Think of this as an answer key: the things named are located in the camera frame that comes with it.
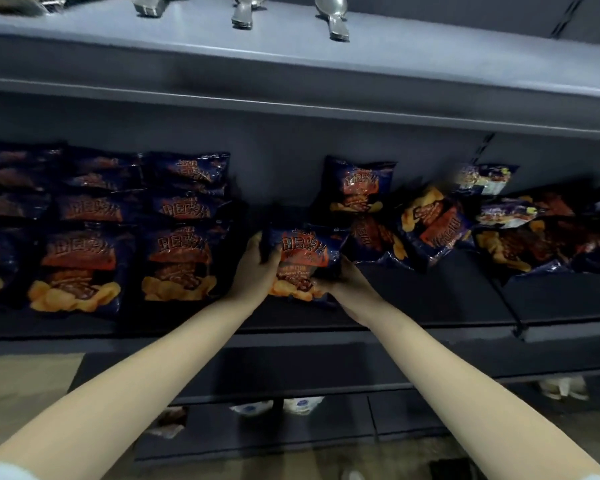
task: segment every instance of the person's right hand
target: person's right hand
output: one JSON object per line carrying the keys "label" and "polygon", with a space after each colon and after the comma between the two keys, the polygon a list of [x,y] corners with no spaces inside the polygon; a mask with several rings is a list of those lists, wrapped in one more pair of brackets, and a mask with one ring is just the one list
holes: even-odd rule
{"label": "person's right hand", "polygon": [[342,257],[342,277],[339,281],[312,279],[318,290],[330,293],[353,320],[369,327],[378,305],[385,303],[355,264]]}

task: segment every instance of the hand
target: hand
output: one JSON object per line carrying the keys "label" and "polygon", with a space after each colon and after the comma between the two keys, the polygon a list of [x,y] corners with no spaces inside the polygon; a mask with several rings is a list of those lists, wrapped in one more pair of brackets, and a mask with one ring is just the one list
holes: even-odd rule
{"label": "hand", "polygon": [[355,264],[342,257],[342,276],[339,281],[312,279],[320,291],[330,293],[344,311],[360,325],[369,327],[371,317],[377,313],[378,305],[385,301],[372,288]]}
{"label": "hand", "polygon": [[231,290],[226,295],[228,299],[244,302],[251,311],[255,310],[269,294],[282,256],[280,247],[276,247],[270,252],[268,261],[261,262],[261,240],[261,232],[250,238],[247,249],[238,263]]}

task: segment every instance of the floor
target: floor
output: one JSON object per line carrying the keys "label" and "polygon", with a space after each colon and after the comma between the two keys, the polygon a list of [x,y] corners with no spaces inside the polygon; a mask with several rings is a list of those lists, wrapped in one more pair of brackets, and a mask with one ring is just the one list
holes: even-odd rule
{"label": "floor", "polygon": [[[64,395],[81,355],[0,357],[0,443]],[[600,462],[600,413],[552,418]],[[368,480],[428,480],[432,460],[460,458],[453,438],[425,438],[379,445],[334,447],[245,460],[206,461],[136,471],[127,452],[107,480],[337,480],[348,466]]]}

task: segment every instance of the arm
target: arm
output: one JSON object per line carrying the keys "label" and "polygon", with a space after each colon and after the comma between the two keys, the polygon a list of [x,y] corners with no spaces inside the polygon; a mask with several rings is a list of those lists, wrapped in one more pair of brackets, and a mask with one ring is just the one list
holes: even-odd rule
{"label": "arm", "polygon": [[40,480],[101,478],[266,297],[280,251],[261,264],[259,243],[225,298],[51,405],[0,446],[0,461]]}
{"label": "arm", "polygon": [[343,281],[315,284],[369,327],[491,480],[582,480],[600,465],[524,401],[385,302],[349,261]]}

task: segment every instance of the spoon handle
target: spoon handle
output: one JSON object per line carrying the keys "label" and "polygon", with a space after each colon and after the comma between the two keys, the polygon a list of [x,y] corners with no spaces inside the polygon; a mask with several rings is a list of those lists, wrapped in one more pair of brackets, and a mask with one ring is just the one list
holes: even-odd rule
{"label": "spoon handle", "polygon": [[243,27],[250,27],[253,24],[253,17],[251,15],[251,5],[245,3],[238,3],[235,7],[231,21]]}
{"label": "spoon handle", "polygon": [[349,30],[340,16],[329,17],[329,33],[331,38],[349,40]]}

